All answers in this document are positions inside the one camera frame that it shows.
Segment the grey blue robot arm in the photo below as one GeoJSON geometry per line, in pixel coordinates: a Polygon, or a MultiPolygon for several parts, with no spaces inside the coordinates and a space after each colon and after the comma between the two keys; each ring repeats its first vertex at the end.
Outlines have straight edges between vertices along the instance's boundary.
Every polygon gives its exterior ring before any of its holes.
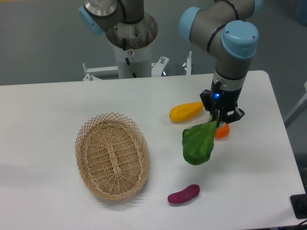
{"type": "MultiPolygon", "coordinates": [[[[260,0],[218,0],[208,10],[188,8],[179,20],[181,36],[216,58],[211,88],[200,97],[218,123],[229,124],[245,114],[237,101],[259,40],[248,18],[262,4],[260,0]]],[[[144,11],[142,0],[87,0],[78,11],[94,34],[104,33],[114,46],[120,78],[152,75],[146,49],[156,39],[158,26],[144,11]]]]}

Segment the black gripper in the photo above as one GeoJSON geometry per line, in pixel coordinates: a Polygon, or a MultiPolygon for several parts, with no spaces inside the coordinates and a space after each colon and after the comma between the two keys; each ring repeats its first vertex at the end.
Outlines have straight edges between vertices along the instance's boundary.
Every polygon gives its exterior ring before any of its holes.
{"type": "Polygon", "coordinates": [[[212,82],[210,90],[204,90],[200,94],[205,110],[211,115],[211,121],[217,120],[216,127],[236,122],[245,115],[237,104],[241,90],[242,88],[235,91],[223,90],[222,82],[217,81],[217,83],[212,82]]]}

